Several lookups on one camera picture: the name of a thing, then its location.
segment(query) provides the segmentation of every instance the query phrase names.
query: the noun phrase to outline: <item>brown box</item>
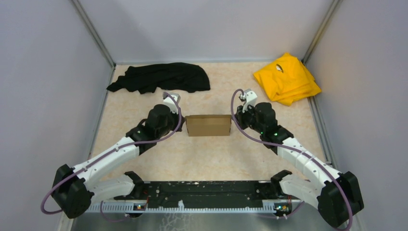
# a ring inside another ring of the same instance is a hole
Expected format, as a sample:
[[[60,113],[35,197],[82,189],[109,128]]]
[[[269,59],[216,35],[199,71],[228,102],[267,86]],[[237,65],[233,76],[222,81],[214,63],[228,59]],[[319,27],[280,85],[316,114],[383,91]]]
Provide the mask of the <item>brown box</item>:
[[[231,115],[189,115],[186,127],[189,136],[229,136]]]

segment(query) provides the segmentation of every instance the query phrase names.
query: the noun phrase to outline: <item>yellow cloth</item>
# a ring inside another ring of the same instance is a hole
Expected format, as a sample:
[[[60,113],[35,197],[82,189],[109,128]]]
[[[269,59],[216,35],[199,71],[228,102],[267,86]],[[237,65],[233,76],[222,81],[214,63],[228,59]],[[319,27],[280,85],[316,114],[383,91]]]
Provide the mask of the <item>yellow cloth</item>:
[[[270,100],[287,106],[321,92],[303,63],[289,53],[255,72],[254,77]]]

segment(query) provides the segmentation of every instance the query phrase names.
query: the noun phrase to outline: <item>floor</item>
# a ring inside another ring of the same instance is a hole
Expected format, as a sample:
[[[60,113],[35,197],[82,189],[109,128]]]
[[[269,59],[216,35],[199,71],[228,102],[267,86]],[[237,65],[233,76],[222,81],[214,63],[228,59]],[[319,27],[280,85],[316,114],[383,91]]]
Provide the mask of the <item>floor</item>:
[[[237,88],[251,88],[258,95],[257,102],[269,102],[254,80],[252,73],[267,65],[256,63],[198,63],[209,76],[211,90],[187,93],[179,103],[184,116],[197,114],[229,114],[230,99]],[[116,67],[113,81],[124,75],[128,65]],[[126,132],[147,117],[154,105],[162,102],[163,90],[140,95],[121,89],[108,94],[92,155],[98,155],[122,138]],[[235,100],[235,108],[241,104]],[[310,152],[324,160],[313,117],[307,99],[291,106],[272,102],[278,123],[292,132]],[[256,132],[246,130],[259,138]],[[226,137],[188,137],[186,129],[168,140],[158,143],[134,160],[117,168],[105,179],[126,171],[136,172],[143,180],[268,180],[287,169],[301,174],[286,160],[277,157],[263,145],[244,137],[232,123]]]

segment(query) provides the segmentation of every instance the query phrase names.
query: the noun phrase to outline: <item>purple cable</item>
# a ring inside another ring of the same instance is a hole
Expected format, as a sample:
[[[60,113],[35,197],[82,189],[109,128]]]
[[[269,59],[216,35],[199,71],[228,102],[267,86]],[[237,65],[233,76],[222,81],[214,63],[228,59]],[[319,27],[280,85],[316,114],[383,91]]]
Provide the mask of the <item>purple cable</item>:
[[[131,145],[140,145],[140,144],[161,142],[161,141],[164,141],[164,140],[170,138],[174,133],[176,133],[176,131],[177,131],[177,130],[180,128],[180,126],[181,126],[181,121],[182,121],[181,109],[180,109],[179,105],[177,104],[177,102],[173,99],[173,97],[172,97],[169,93],[164,92],[164,94],[165,94],[167,97],[170,97],[170,99],[174,102],[174,104],[176,105],[177,110],[178,110],[178,112],[179,112],[179,113],[178,113],[178,119],[179,119],[179,120],[178,120],[178,123],[177,123],[176,128],[175,128],[170,134],[168,134],[167,136],[165,136],[165,137],[163,137],[163,138],[161,138],[161,139],[154,140],[154,141],[137,141],[137,142],[126,143],[126,144],[120,145],[120,146],[118,147],[118,150],[121,149],[121,148],[127,147],[127,146],[131,146]],[[88,169],[88,168],[92,167],[94,164],[98,163],[100,160],[104,159],[105,157],[107,157],[108,155],[114,153],[115,151],[116,151],[116,149],[112,149],[112,150],[108,151],[107,153],[105,153],[105,154],[101,155],[100,157],[98,157],[98,158],[97,158],[95,161],[93,161],[92,163],[89,163],[88,165],[86,165],[85,168]],[[81,172],[83,172],[83,171],[85,171],[84,168],[83,168],[83,169],[80,169],[78,172],[74,172],[73,174],[69,175],[67,178],[64,178],[62,181],[58,182],[54,187],[52,187],[51,190],[45,195],[45,197],[44,197],[44,198],[42,199],[42,201],[41,201],[41,206],[40,206],[41,212],[44,213],[44,214],[47,214],[47,215],[57,214],[57,213],[62,212],[62,209],[56,210],[56,211],[47,211],[47,210],[45,210],[45,207],[44,207],[44,206],[45,206],[45,202],[47,201],[48,197],[51,196],[51,194],[52,194],[56,189],[58,189],[58,188],[59,188],[61,185],[63,185],[65,182],[67,182],[67,181],[70,180],[72,177],[78,175],[79,173],[81,173]]]
[[[336,185],[336,187],[339,189],[340,194],[341,194],[341,196],[342,196],[342,198],[343,198],[343,200],[344,200],[344,202],[345,202],[345,206],[347,207],[347,212],[348,212],[348,224],[347,224],[347,227],[346,227],[345,229],[343,229],[343,230],[342,230],[342,229],[339,229],[339,228],[334,228],[334,229],[336,229],[336,230],[338,230],[338,231],[348,231],[348,230],[350,230],[350,229],[351,229],[351,226],[352,226],[352,224],[353,224],[353,212],[352,212],[352,210],[351,210],[350,203],[348,202],[348,199],[347,199],[347,197],[346,197],[346,195],[345,195],[345,193],[344,193],[342,187],[340,186],[340,184],[339,184],[339,183],[336,181],[336,179],[330,174],[330,172],[328,172],[328,170],[326,170],[325,167],[323,167],[317,160],[315,160],[315,158],[312,158],[309,154],[306,154],[306,153],[302,152],[302,151],[299,150],[299,149],[296,149],[296,148],[293,148],[293,147],[290,147],[290,146],[286,146],[286,145],[282,145],[282,144],[278,144],[278,143],[271,143],[271,142],[265,142],[265,141],[257,140],[257,139],[255,139],[255,138],[251,137],[250,135],[246,134],[245,131],[242,130],[242,128],[240,128],[240,126],[239,126],[239,124],[238,124],[238,122],[237,122],[237,118],[235,118],[235,115],[234,115],[234,98],[235,98],[235,95],[236,95],[239,91],[241,92],[242,95],[244,95],[244,91],[243,91],[242,89],[236,89],[235,92],[234,92],[234,94],[232,95],[232,99],[231,99],[231,115],[232,115],[232,120],[234,121],[234,123],[235,123],[235,125],[237,126],[238,130],[239,130],[244,136],[246,136],[247,138],[249,138],[249,139],[252,140],[252,141],[255,141],[255,142],[258,142],[258,143],[262,143],[262,144],[266,144],[266,145],[272,145],[272,146],[277,146],[277,147],[281,147],[281,148],[286,148],[286,149],[289,149],[289,150],[298,152],[298,153],[300,153],[300,154],[306,156],[307,158],[311,159],[311,160],[313,161],[313,163],[315,163],[321,170],[323,170],[323,172],[333,181],[333,183],[334,183],[334,184]]]

